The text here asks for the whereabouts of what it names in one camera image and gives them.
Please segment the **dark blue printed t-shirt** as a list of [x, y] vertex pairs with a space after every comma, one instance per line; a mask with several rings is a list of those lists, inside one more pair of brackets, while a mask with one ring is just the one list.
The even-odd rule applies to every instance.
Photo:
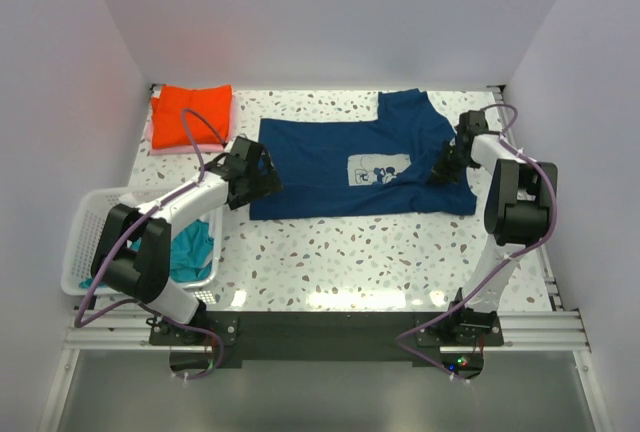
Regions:
[[477, 198], [466, 179], [428, 182], [443, 144], [454, 137], [447, 118], [417, 89], [381, 93], [377, 117], [360, 122], [294, 122], [264, 118], [259, 141], [283, 189], [253, 202], [253, 220], [402, 213], [469, 216]]

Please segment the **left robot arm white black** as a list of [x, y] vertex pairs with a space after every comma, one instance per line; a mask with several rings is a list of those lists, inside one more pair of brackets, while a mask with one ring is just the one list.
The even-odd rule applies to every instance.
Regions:
[[140, 205], [115, 205], [106, 216], [74, 326], [134, 303], [158, 318], [157, 327], [167, 323], [186, 338], [221, 348], [204, 303], [171, 278], [171, 243], [208, 212], [223, 206], [236, 210], [282, 190], [267, 148], [237, 137], [228, 151], [202, 160], [183, 185]]

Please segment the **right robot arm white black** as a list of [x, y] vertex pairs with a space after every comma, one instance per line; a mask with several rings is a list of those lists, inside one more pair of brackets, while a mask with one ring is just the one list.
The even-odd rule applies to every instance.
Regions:
[[448, 310], [422, 329], [438, 345], [503, 343], [498, 307], [522, 257], [550, 237], [557, 219], [557, 166], [537, 162], [492, 131], [486, 110], [459, 116], [456, 135], [442, 147], [429, 183], [457, 184], [468, 168], [491, 174], [484, 206], [487, 241], [473, 274]]

